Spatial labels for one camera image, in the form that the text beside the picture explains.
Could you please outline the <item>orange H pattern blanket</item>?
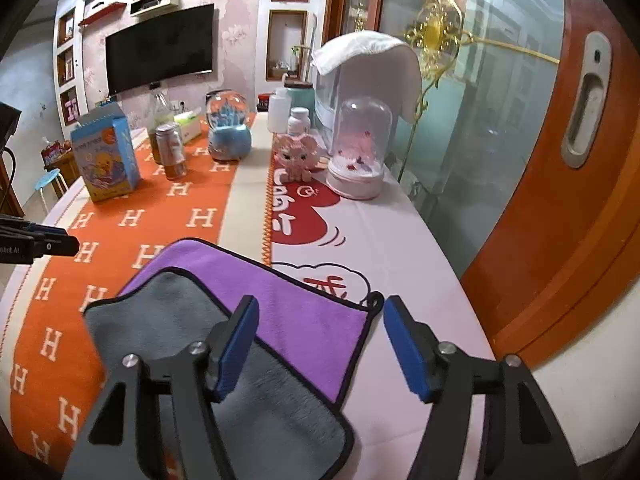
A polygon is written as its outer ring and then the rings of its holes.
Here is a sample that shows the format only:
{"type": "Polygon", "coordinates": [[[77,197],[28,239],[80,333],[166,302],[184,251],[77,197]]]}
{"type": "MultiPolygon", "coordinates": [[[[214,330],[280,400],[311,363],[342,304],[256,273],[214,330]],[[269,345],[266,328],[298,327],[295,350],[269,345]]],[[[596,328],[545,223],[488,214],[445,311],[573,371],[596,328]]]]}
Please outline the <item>orange H pattern blanket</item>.
{"type": "Polygon", "coordinates": [[[82,315],[118,295],[165,246],[197,237],[258,256],[262,230],[243,230],[250,180],[265,183],[261,136],[240,162],[216,162],[205,139],[186,147],[188,174],[165,177],[145,132],[132,138],[141,180],[134,192],[93,203],[81,180],[47,222],[79,240],[73,257],[17,266],[1,303],[1,416],[18,448],[64,469],[104,382],[82,315]]]}

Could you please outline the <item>orange wooden sliding door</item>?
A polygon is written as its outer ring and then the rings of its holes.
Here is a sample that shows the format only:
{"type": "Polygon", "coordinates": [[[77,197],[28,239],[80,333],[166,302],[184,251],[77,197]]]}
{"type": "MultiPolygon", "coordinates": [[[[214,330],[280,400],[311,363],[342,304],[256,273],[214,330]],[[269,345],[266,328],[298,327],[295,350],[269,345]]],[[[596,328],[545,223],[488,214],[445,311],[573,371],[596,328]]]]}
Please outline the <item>orange wooden sliding door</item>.
{"type": "Polygon", "coordinates": [[[562,49],[532,156],[461,284],[496,356],[549,362],[588,333],[639,276],[639,36],[612,0],[564,0],[562,49]],[[612,46],[600,127],[585,165],[561,145],[584,42],[612,46]]]}

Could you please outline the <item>white red print tablecloth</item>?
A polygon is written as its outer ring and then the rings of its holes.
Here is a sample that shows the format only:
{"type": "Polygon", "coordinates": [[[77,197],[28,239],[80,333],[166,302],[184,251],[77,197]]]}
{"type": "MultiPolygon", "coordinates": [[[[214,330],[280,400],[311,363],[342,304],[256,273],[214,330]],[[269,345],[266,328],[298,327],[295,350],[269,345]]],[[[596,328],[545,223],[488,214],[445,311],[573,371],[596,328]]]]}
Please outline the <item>white red print tablecloth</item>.
{"type": "MultiPolygon", "coordinates": [[[[286,183],[277,169],[273,182],[273,266],[352,302],[368,290],[401,296],[438,339],[491,358],[454,270],[392,176],[385,176],[373,200],[334,194],[322,172],[309,183],[286,183]]],[[[356,443],[340,478],[406,478],[430,411],[409,391],[383,322],[376,320],[343,406],[356,443]]]]}

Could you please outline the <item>wooden side cabinet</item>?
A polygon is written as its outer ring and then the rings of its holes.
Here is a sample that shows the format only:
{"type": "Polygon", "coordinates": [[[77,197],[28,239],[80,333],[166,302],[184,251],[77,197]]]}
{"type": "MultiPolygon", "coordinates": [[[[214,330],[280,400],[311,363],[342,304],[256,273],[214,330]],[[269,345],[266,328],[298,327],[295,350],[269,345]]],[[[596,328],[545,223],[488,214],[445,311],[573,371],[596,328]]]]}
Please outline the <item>wooden side cabinet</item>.
{"type": "Polygon", "coordinates": [[[70,188],[80,177],[80,172],[72,150],[66,151],[62,155],[58,156],[54,162],[44,165],[43,168],[47,171],[51,171],[53,169],[60,170],[61,177],[65,182],[66,188],[70,188]]]}

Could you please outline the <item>blue duck print box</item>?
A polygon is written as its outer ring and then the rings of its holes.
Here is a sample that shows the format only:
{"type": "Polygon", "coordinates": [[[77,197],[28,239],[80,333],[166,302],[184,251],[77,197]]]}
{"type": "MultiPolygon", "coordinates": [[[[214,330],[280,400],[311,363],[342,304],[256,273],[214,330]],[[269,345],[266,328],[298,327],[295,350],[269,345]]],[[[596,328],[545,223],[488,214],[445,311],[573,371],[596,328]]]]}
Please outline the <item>blue duck print box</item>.
{"type": "Polygon", "coordinates": [[[116,102],[79,118],[70,133],[75,162],[93,203],[127,195],[140,181],[140,170],[125,113],[116,102]]]}

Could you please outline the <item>green tissue box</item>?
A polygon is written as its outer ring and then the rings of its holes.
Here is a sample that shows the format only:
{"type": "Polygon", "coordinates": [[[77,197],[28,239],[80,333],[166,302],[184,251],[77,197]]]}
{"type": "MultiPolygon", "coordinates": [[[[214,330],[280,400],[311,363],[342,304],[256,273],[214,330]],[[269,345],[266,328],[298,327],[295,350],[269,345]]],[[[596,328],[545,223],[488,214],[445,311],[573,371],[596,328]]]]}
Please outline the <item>green tissue box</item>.
{"type": "Polygon", "coordinates": [[[199,108],[175,114],[175,122],[180,128],[183,144],[194,141],[202,134],[201,110],[199,108]]]}

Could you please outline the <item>clear bottle brown liquid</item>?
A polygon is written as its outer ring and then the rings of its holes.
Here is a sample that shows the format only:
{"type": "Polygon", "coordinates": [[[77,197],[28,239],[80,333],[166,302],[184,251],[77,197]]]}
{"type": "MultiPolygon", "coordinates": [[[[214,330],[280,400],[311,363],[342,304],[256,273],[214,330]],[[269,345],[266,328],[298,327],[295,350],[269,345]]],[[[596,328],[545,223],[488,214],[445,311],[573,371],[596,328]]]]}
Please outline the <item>clear bottle brown liquid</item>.
{"type": "Polygon", "coordinates": [[[170,102],[165,96],[165,93],[160,88],[159,84],[150,85],[150,104],[149,104],[149,140],[151,145],[151,151],[154,162],[160,165],[160,149],[157,144],[156,128],[160,125],[167,124],[174,121],[174,111],[170,105],[170,102]]]}

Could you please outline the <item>pink plush toy figure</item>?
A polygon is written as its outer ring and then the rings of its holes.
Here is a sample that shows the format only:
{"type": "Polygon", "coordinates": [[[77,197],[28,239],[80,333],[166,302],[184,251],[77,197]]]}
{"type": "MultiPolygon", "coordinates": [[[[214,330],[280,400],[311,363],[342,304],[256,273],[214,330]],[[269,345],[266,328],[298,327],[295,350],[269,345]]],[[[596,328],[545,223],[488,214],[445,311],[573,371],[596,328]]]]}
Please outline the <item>pink plush toy figure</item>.
{"type": "Polygon", "coordinates": [[[320,160],[318,144],[312,136],[277,136],[273,148],[274,160],[283,170],[282,183],[311,181],[312,172],[320,160]]]}

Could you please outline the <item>glass dome music box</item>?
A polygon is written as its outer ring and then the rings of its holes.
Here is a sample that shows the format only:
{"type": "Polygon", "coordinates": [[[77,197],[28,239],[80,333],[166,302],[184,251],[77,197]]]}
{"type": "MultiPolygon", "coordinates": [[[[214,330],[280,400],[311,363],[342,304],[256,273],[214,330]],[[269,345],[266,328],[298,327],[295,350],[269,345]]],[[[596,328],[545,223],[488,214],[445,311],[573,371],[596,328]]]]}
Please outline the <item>glass dome music box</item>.
{"type": "Polygon", "coordinates": [[[350,200],[380,194],[392,125],[392,112],[378,99],[355,96],[341,104],[326,168],[326,185],[334,193],[350,200]]]}

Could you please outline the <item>small white pill bottle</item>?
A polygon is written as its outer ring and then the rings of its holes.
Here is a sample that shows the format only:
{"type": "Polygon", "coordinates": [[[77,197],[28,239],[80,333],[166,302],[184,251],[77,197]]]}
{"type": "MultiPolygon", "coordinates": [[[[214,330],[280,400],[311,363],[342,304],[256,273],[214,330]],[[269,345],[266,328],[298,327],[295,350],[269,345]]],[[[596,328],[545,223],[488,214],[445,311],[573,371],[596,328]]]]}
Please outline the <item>small white pill bottle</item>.
{"type": "Polygon", "coordinates": [[[302,136],[303,134],[310,133],[310,128],[311,121],[308,108],[301,106],[292,107],[290,117],[288,118],[288,135],[302,136]]]}

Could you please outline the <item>tall white plastic bottle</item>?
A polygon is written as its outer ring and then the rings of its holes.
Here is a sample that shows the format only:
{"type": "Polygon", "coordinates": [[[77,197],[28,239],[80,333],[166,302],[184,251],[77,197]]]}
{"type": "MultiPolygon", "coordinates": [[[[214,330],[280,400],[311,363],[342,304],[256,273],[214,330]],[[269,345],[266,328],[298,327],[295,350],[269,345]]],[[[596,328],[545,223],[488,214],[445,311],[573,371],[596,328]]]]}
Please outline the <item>tall white plastic bottle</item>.
{"type": "Polygon", "coordinates": [[[269,131],[277,134],[288,131],[291,102],[291,96],[285,87],[279,87],[270,94],[267,117],[267,127],[269,131]]]}

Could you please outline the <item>white water dispenser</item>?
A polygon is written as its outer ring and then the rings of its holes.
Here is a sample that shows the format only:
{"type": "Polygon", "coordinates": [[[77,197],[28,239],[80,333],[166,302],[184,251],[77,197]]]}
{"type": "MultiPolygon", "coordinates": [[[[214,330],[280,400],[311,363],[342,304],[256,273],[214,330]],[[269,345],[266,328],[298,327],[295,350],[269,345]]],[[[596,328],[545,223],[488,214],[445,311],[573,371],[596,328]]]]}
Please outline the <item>white water dispenser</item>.
{"type": "Polygon", "coordinates": [[[318,73],[314,83],[314,126],[329,155],[333,154],[335,122],[341,105],[342,71],[343,67],[338,66],[326,75],[318,73]]]}

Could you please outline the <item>gold ornate glass decoration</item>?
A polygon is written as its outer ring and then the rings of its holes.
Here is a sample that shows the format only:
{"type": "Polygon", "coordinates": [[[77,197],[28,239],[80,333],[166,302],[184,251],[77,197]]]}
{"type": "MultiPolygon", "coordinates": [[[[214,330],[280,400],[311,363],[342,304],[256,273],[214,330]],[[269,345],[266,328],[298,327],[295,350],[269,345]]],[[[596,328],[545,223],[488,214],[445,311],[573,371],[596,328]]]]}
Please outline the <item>gold ornate glass decoration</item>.
{"type": "Polygon", "coordinates": [[[421,75],[421,91],[414,107],[405,154],[398,171],[397,181],[404,177],[410,151],[416,140],[416,132],[422,116],[428,109],[427,93],[437,88],[439,81],[450,70],[462,47],[472,44],[487,44],[503,50],[518,52],[538,58],[544,62],[558,65],[560,60],[535,50],[508,44],[488,38],[482,38],[463,28],[464,13],[456,0],[424,0],[423,6],[413,24],[404,32],[404,40],[416,52],[421,75]]]}

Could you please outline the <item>white folded towel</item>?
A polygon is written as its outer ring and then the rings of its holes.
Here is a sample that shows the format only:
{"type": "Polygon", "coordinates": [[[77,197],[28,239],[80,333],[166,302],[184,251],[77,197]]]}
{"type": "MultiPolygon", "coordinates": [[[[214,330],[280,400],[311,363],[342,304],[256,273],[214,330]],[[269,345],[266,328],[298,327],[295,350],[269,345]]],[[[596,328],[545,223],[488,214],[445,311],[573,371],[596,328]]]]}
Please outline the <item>white folded towel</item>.
{"type": "Polygon", "coordinates": [[[405,41],[373,30],[350,32],[314,52],[311,65],[322,77],[337,74],[337,105],[370,96],[395,118],[413,118],[422,77],[418,57],[405,41]]]}

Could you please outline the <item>black wall television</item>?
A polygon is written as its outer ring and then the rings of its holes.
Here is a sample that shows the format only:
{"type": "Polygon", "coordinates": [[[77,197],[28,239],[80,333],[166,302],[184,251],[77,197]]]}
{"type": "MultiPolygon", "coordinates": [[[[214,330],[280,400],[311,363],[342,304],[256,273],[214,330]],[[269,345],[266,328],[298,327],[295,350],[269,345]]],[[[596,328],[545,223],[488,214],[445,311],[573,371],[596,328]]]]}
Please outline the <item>black wall television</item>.
{"type": "Polygon", "coordinates": [[[108,93],[208,73],[214,64],[212,4],[149,18],[105,38],[108,93]]]}

